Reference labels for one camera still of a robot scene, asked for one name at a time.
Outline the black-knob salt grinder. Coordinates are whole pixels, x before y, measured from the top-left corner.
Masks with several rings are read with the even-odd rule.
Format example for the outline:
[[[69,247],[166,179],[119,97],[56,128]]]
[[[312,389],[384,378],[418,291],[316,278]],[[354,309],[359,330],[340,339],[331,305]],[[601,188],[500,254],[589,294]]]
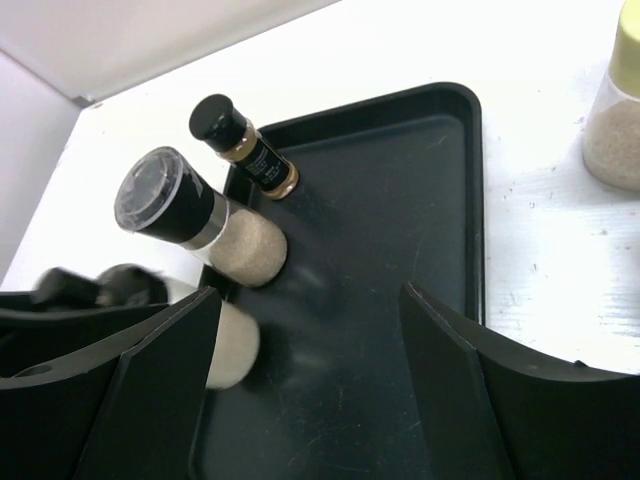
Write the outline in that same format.
[[[91,279],[61,267],[47,270],[36,282],[31,301],[38,307],[161,308],[149,319],[161,332],[190,313],[179,301],[194,294],[196,287],[135,264],[119,264]],[[215,328],[206,380],[209,390],[225,390],[240,383],[252,370],[260,349],[257,321],[231,303],[221,300],[205,308],[204,322]]]

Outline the small black-cap spice bottle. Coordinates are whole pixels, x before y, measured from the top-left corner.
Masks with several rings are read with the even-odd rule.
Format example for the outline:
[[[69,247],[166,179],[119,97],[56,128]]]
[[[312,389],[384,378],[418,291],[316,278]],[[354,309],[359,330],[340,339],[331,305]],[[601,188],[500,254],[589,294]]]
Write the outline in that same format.
[[[269,199],[282,200],[297,187],[298,169],[270,145],[229,97],[213,94],[201,100],[191,113],[189,130]]]

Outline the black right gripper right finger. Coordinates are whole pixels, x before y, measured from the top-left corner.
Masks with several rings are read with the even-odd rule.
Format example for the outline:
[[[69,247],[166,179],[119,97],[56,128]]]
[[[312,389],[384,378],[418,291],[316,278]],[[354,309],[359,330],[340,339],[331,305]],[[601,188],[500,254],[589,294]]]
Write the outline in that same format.
[[[541,353],[412,283],[399,314],[437,479],[635,479],[639,379]]]

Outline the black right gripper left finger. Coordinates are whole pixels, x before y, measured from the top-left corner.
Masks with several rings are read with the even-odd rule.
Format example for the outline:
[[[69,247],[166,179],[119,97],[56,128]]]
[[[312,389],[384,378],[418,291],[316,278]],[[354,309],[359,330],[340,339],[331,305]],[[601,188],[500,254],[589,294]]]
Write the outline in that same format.
[[[1,475],[5,479],[183,479],[221,301],[206,287],[161,332],[161,310],[31,312],[1,298]]]

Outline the clear-lid salt grinder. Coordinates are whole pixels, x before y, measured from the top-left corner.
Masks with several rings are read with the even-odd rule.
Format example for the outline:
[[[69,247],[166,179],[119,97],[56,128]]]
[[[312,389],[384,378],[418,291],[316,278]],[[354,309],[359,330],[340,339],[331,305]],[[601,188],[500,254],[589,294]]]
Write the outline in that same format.
[[[288,255],[275,223],[213,189],[169,146],[132,166],[116,194],[114,217],[121,229],[178,245],[245,287],[269,283]]]

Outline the yellow-cap seasoning bottle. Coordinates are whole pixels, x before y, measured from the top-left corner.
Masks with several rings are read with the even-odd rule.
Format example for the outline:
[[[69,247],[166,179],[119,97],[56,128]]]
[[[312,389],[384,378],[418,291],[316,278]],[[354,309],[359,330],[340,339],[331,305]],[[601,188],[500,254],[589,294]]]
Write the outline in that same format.
[[[639,189],[639,3],[620,11],[613,51],[588,116],[584,165],[601,182]]]

